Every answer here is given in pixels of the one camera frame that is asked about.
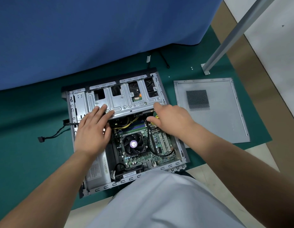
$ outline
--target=metal pole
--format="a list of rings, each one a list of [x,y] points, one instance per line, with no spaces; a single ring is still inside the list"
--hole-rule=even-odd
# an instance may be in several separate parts
[[[217,48],[205,64],[201,64],[205,75],[210,74],[209,70],[218,60],[230,49],[230,47],[245,33],[256,19],[267,9],[274,0],[256,0],[244,17],[230,32],[223,43]]]

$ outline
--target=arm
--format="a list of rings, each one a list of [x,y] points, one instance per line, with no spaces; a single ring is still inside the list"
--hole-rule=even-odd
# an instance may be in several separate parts
[[[154,109],[159,119],[147,120],[180,138],[200,155],[258,221],[266,227],[294,227],[294,184],[269,165],[195,123],[184,108],[155,103]]]
[[[114,111],[96,107],[81,120],[75,153],[1,221],[2,227],[64,227],[78,190],[97,155],[110,140],[107,123]]]

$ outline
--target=person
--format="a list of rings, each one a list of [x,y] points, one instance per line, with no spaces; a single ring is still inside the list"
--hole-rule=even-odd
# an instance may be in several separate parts
[[[81,120],[75,153],[9,212],[0,228],[64,227],[82,180],[110,140],[107,121],[114,111],[103,115],[106,108],[95,107]],[[258,221],[266,227],[294,227],[293,183],[195,123],[184,108],[155,103],[154,109],[159,118],[147,120],[198,153]],[[197,180],[154,170],[121,190],[88,227],[244,226]]]

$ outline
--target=white wall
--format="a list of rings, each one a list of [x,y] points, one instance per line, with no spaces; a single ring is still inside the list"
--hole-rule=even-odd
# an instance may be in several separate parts
[[[224,0],[237,22],[256,0]],[[294,0],[275,0],[245,36],[294,116]]]

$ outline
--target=person's right arm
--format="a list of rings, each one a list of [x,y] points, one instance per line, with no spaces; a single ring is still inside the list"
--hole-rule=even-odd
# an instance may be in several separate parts
[[[251,154],[194,122],[181,107],[154,104],[148,117],[181,139],[210,166],[234,197],[266,227],[294,227],[294,184]]]

